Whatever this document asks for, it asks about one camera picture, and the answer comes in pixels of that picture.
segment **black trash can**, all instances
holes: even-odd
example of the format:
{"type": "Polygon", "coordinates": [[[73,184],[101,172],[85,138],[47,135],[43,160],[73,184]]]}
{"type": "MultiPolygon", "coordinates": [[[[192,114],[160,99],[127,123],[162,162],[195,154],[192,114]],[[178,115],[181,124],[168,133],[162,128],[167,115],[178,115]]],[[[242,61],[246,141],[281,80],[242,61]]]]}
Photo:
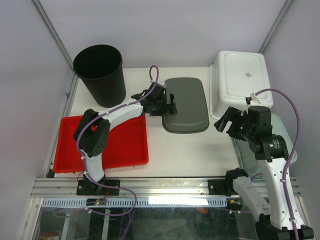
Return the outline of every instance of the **black trash can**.
{"type": "Polygon", "coordinates": [[[73,61],[75,74],[95,101],[111,108],[126,97],[121,53],[113,46],[94,45],[82,50],[73,61]]]}

